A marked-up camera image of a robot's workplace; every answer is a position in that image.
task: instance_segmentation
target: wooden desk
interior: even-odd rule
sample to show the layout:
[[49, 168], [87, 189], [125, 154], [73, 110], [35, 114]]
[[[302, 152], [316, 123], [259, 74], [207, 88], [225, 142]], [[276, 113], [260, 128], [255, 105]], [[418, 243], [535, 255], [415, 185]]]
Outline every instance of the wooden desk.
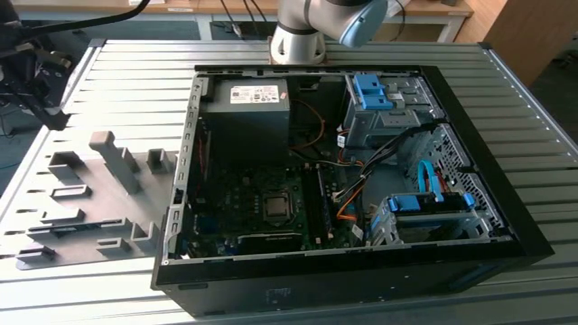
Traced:
[[[249, 21], [241, 0], [224, 0], [236, 22]], [[276, 20], [278, 0], [255, 0], [268, 21]], [[128, 0], [12, 0], [23, 20], [83, 20], [129, 10]], [[251, 2], [255, 19], [261, 21]], [[443, 25], [438, 42], [452, 42], [464, 19], [472, 15], [467, 3], [460, 0], [455, 7], [439, 0], [412, 0], [406, 6], [407, 24]], [[228, 21], [220, 0], [167, 0], [163, 5], [148, 5], [135, 20], [188, 20], [199, 25], [200, 39], [211, 40], [211, 22]], [[400, 23], [398, 14], [386, 23]]]

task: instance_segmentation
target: aluminum work table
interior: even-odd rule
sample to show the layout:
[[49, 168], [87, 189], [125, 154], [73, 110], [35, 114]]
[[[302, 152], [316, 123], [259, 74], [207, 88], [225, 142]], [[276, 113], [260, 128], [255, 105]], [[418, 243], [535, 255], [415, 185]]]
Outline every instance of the aluminum work table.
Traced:
[[[153, 258], [19, 271], [3, 236], [45, 156], [111, 130], [131, 152], [177, 150], [196, 64], [267, 64], [267, 45], [239, 41], [92, 42], [71, 78], [61, 132], [41, 129], [0, 200], [0, 323], [180, 324], [192, 317], [149, 289]], [[328, 44], [331, 64], [435, 65], [472, 118], [555, 255], [458, 295], [213, 316], [201, 322], [310, 324], [578, 324], [578, 150], [491, 50], [439, 43]], [[17, 227], [12, 221], [11, 229]]]

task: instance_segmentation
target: floor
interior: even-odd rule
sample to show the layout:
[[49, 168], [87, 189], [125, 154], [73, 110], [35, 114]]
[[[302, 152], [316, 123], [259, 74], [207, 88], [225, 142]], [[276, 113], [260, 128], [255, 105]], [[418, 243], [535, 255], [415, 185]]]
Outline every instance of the floor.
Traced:
[[[252, 25], [241, 27], [247, 32]], [[261, 35], [271, 26], [257, 26]], [[216, 24], [215, 39], [237, 39], [231, 29]], [[80, 33], [63, 32], [52, 36], [57, 49], [79, 58], [87, 44], [93, 38], [115, 39], [199, 39], [193, 22], [120, 22], [115, 25], [87, 28]], [[547, 108], [563, 129], [574, 140], [578, 140], [578, 63], [560, 69], [551, 64], [530, 87], [531, 92]], [[28, 147], [35, 139], [40, 123], [36, 118], [23, 113], [17, 108], [0, 107], [4, 122], [15, 128], [13, 137], [0, 136], [0, 195], [5, 190], [12, 175], [17, 169]]]

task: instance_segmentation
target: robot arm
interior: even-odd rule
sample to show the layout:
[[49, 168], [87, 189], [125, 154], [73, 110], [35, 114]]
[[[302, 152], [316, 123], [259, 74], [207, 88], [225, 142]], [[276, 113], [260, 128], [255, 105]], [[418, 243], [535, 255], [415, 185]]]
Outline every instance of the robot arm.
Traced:
[[386, 0], [280, 0], [271, 56], [278, 64], [318, 64], [323, 35], [348, 47], [374, 36], [387, 12]]
[[63, 130], [69, 115], [59, 106], [73, 70], [72, 59], [64, 53], [47, 51], [47, 46], [39, 46], [37, 38], [131, 19], [148, 2], [141, 0], [123, 14], [28, 28], [20, 23], [11, 1], [0, 0], [0, 108], [15, 104], [29, 110], [51, 130]]

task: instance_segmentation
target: power supply label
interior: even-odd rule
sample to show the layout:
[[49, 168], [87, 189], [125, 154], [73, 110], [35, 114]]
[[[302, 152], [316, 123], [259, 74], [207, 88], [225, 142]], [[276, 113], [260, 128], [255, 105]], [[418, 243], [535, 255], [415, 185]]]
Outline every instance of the power supply label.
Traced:
[[231, 88], [232, 104], [269, 104], [278, 102], [278, 86], [236, 86]]

